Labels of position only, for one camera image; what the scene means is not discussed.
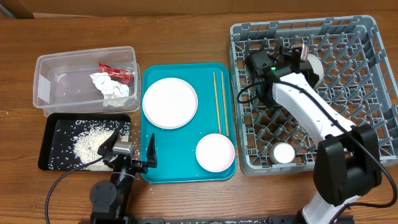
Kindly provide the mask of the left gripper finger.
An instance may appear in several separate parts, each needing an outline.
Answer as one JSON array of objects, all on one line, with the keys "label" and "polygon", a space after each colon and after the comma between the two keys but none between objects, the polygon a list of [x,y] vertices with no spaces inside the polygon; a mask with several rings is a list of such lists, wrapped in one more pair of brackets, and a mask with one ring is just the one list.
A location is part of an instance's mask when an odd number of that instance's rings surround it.
[{"label": "left gripper finger", "polygon": [[150,168],[156,168],[157,167],[157,156],[156,156],[156,151],[155,151],[155,134],[152,133],[150,137],[150,141],[147,147],[147,152],[146,152],[146,157],[147,157],[147,167]]},{"label": "left gripper finger", "polygon": [[99,154],[101,156],[105,156],[108,151],[112,151],[113,146],[116,143],[116,141],[118,140],[118,138],[119,138],[119,131],[115,130],[112,133],[112,135],[110,135],[110,137],[107,138],[107,140],[105,140],[105,142],[99,146],[97,154]]}]

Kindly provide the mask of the white rice pile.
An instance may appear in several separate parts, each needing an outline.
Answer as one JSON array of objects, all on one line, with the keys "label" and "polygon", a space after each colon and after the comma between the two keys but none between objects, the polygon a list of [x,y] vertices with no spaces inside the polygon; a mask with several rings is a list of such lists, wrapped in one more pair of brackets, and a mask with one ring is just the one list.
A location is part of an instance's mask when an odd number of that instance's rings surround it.
[{"label": "white rice pile", "polygon": [[115,130],[119,131],[122,141],[127,141],[130,137],[131,123],[81,119],[57,121],[47,168],[69,171],[100,158],[97,154],[99,146]]}]

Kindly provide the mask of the white round plate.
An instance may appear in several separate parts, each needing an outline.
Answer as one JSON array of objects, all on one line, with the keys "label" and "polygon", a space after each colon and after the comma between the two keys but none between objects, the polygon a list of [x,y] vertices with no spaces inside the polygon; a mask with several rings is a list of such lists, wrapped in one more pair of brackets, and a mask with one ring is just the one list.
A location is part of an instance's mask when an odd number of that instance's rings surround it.
[{"label": "white round plate", "polygon": [[162,129],[177,129],[193,119],[198,109],[194,88],[180,78],[163,78],[144,93],[142,110],[147,120]]}]

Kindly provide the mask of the white napkin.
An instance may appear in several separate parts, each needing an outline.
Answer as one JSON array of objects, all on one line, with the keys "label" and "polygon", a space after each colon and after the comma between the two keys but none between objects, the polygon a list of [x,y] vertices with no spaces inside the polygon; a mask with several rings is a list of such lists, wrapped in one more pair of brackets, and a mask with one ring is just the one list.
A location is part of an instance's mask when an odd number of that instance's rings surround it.
[{"label": "white napkin", "polygon": [[129,96],[129,87],[115,80],[106,73],[90,75],[94,86],[103,94],[104,99],[122,98]]}]

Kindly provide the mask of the pink shallow bowl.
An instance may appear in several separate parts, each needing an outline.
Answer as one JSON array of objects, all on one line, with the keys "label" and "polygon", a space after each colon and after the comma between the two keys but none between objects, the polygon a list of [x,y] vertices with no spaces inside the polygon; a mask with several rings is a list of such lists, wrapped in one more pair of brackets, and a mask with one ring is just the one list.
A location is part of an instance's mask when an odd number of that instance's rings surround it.
[{"label": "pink shallow bowl", "polygon": [[233,143],[222,134],[208,134],[201,138],[195,149],[199,165],[209,172],[223,172],[235,160]]}]

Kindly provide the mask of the red snack wrapper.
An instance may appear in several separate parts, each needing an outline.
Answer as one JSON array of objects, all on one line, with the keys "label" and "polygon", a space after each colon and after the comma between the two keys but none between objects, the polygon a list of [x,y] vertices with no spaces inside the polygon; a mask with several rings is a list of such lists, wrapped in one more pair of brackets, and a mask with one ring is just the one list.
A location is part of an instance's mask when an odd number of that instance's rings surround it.
[{"label": "red snack wrapper", "polygon": [[132,84],[134,80],[133,73],[129,72],[128,70],[113,68],[103,63],[99,63],[99,71],[101,73],[107,73],[112,80],[118,81],[125,85]]}]

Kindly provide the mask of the white cup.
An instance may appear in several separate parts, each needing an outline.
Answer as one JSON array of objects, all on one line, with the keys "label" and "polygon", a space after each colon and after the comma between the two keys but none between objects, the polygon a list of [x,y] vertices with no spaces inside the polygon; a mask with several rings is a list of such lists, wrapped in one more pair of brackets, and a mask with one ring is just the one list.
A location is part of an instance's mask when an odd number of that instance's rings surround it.
[{"label": "white cup", "polygon": [[270,148],[269,156],[275,164],[288,164],[295,159],[295,151],[290,144],[278,142]]}]

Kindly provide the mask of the grey bowl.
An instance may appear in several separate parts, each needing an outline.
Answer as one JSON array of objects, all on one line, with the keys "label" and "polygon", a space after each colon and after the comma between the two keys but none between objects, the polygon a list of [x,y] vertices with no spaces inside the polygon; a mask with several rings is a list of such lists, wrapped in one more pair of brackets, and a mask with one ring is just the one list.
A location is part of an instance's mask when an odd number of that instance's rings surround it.
[{"label": "grey bowl", "polygon": [[323,65],[322,62],[320,61],[320,59],[318,57],[316,57],[313,54],[309,54],[307,60],[310,62],[310,65],[312,66],[312,70],[315,74],[315,79],[316,82],[313,84],[314,88],[317,88],[324,77],[324,69],[323,69]]}]

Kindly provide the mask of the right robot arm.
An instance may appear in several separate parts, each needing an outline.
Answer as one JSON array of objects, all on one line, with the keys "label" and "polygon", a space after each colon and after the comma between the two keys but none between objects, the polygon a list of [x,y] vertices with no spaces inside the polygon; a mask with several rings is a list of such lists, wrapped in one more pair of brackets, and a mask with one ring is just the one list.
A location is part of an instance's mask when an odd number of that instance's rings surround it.
[{"label": "right robot arm", "polygon": [[317,192],[297,215],[298,223],[334,223],[344,209],[381,184],[377,132],[355,125],[314,90],[323,78],[319,59],[307,46],[249,53],[244,64],[256,99],[281,106],[297,120],[317,147],[313,181]]}]

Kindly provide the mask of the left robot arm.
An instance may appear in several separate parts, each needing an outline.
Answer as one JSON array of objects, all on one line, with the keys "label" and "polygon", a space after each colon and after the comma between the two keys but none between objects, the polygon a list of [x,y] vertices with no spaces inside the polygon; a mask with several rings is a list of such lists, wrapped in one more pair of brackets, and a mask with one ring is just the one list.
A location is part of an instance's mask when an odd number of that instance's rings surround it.
[{"label": "left robot arm", "polygon": [[91,223],[135,223],[127,214],[132,185],[136,174],[146,174],[150,168],[157,167],[155,135],[150,137],[145,161],[134,159],[134,147],[131,142],[119,140],[115,131],[98,148],[104,165],[112,169],[111,178],[97,182],[90,191],[93,209]]}]

